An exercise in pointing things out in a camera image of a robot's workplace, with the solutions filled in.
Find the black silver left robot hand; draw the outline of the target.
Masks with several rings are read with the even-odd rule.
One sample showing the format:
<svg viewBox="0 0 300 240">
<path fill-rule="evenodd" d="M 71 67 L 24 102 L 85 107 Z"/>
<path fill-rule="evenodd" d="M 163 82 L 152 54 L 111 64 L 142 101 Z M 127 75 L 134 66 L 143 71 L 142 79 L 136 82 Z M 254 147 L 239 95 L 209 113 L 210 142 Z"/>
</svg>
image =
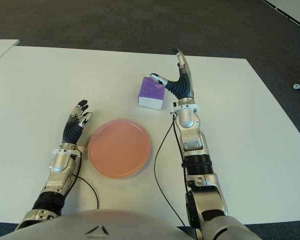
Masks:
<svg viewBox="0 0 300 240">
<path fill-rule="evenodd" d="M 83 129 L 93 116 L 92 112 L 87 111 L 88 107 L 88 101 L 83 99 L 73 108 L 63 129 L 62 144 L 77 144 Z"/>
</svg>

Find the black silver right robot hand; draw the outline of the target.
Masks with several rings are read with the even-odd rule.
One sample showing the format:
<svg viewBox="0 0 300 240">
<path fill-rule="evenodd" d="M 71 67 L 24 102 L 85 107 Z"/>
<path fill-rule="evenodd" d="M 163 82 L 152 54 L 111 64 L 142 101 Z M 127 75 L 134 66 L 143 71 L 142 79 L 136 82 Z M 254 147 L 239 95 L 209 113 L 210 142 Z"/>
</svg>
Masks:
<svg viewBox="0 0 300 240">
<path fill-rule="evenodd" d="M 165 87 L 171 92 L 180 102 L 194 104 L 194 90 L 192 76 L 189 64 L 186 57 L 179 48 L 172 48 L 175 53 L 178 63 L 179 78 L 177 81 L 170 81 L 156 73 L 151 73 L 150 78 L 155 82 Z"/>
</svg>

